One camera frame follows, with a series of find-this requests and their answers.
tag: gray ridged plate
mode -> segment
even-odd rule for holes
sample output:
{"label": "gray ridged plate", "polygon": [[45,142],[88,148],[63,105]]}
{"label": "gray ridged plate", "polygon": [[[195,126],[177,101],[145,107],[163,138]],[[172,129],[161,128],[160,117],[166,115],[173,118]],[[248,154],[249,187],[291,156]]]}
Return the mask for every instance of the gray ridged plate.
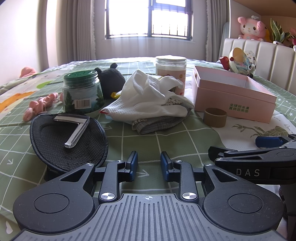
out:
{"label": "gray ridged plate", "polygon": [[34,234],[27,230],[14,240],[196,240],[284,241],[275,231],[239,235],[209,222],[198,205],[179,201],[174,194],[124,194],[114,203],[102,204],[94,217],[68,233]]}

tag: cardboard tube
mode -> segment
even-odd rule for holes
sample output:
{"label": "cardboard tube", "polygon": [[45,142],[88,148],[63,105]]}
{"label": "cardboard tube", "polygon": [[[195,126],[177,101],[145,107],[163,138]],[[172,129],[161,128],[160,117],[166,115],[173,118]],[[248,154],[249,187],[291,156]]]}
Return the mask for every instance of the cardboard tube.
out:
{"label": "cardboard tube", "polygon": [[204,111],[203,122],[211,127],[220,128],[226,124],[227,113],[217,108],[207,108]]}

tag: black plush toy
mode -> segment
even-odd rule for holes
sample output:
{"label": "black plush toy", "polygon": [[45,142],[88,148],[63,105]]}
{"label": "black plush toy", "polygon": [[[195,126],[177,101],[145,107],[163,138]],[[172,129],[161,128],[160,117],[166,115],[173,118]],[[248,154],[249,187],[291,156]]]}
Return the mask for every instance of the black plush toy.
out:
{"label": "black plush toy", "polygon": [[103,71],[101,71],[100,68],[95,68],[101,82],[104,99],[111,99],[111,94],[113,92],[121,91],[126,82],[124,76],[116,69],[116,67],[117,64],[113,63],[110,65],[109,69]]}

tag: pink stuffed toy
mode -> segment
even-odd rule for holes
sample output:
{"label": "pink stuffed toy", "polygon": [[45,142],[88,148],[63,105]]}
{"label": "pink stuffed toy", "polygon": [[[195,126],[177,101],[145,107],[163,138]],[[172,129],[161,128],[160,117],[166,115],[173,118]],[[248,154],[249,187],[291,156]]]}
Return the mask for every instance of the pink stuffed toy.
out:
{"label": "pink stuffed toy", "polygon": [[36,70],[34,70],[33,68],[31,68],[31,67],[25,67],[20,72],[20,78],[22,78],[22,77],[29,77],[29,76],[34,75],[36,73],[37,73]]}
{"label": "pink stuffed toy", "polygon": [[239,39],[251,39],[264,41],[266,34],[265,24],[257,20],[258,17],[251,18],[239,17],[237,20],[241,24],[241,32]]}

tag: glass jar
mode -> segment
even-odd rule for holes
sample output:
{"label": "glass jar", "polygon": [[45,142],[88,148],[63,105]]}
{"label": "glass jar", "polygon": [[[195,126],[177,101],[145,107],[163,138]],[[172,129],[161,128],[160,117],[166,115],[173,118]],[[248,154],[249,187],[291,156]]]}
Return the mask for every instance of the glass jar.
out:
{"label": "glass jar", "polygon": [[64,76],[64,112],[89,114],[100,110],[104,104],[101,83],[95,70],[83,70]]}
{"label": "glass jar", "polygon": [[186,58],[180,56],[156,56],[156,75],[173,76],[180,80],[184,86],[183,89],[176,87],[174,93],[177,95],[184,95],[185,79],[186,79]]}

